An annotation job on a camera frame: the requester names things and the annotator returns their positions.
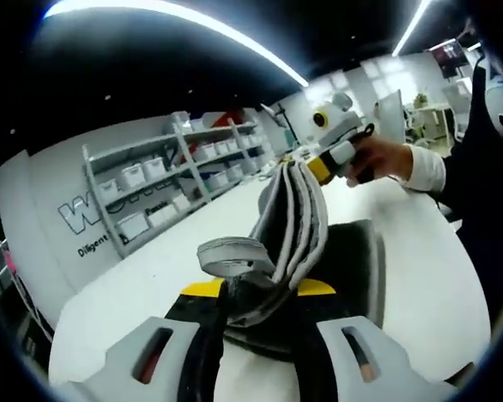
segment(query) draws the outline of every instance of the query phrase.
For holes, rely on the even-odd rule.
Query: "folded cloth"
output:
[[[328,238],[326,202],[303,162],[278,168],[259,212],[250,237],[215,239],[198,248],[202,270],[227,280],[232,327],[270,317],[317,264]]]

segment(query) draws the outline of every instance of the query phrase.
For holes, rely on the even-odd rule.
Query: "white table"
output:
[[[267,182],[241,185],[162,233],[73,297],[61,312],[49,381],[87,379],[105,351],[148,317],[163,317],[179,291],[208,280],[197,245],[226,235],[248,235],[257,197]],[[408,353],[414,369],[442,380],[478,362],[490,341],[485,298],[455,233],[425,194],[384,178],[357,188],[335,179],[324,188],[329,223],[371,218],[386,250],[384,331]],[[226,343],[215,400],[293,401],[292,364]]]

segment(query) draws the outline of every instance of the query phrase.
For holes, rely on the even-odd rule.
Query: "hand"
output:
[[[393,175],[409,180],[412,176],[413,157],[410,147],[382,140],[375,134],[359,140],[354,148],[356,155],[347,175],[349,185],[356,185],[356,177],[368,167],[374,171],[374,179]]]

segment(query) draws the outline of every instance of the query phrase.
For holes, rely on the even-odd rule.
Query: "white shirt cuff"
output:
[[[445,163],[442,157],[425,148],[407,147],[412,151],[412,176],[402,185],[417,191],[441,193],[445,187]]]

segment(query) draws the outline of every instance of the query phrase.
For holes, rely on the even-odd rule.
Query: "person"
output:
[[[469,126],[450,157],[377,135],[355,148],[358,158],[350,167],[349,185],[357,185],[356,177],[369,167],[375,178],[396,176],[405,187],[432,194],[463,220],[457,235],[495,324],[503,307],[503,77],[497,68],[487,58],[475,66]]]

